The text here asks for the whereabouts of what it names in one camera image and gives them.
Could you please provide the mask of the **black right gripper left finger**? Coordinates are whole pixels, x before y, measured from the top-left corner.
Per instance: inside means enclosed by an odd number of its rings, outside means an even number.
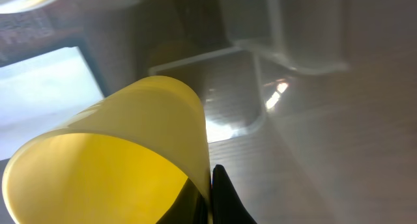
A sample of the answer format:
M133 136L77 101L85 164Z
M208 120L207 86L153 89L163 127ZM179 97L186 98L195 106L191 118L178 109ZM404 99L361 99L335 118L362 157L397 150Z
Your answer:
M207 224L208 208L206 202L187 179L171 208L158 220L157 224Z

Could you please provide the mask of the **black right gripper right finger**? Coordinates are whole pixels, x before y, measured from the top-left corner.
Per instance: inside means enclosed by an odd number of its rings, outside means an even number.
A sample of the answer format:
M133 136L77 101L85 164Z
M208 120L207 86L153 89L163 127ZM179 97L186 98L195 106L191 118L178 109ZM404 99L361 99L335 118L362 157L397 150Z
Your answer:
M242 204L223 165L212 172L213 224L256 224Z

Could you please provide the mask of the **yellow plastic cup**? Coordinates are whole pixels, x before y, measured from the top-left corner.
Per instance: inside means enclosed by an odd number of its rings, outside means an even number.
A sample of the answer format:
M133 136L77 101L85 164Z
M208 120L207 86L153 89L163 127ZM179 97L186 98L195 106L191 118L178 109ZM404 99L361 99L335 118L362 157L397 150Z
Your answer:
M24 144L2 194L16 223L157 223L187 179L209 223L203 106L183 82L151 76Z

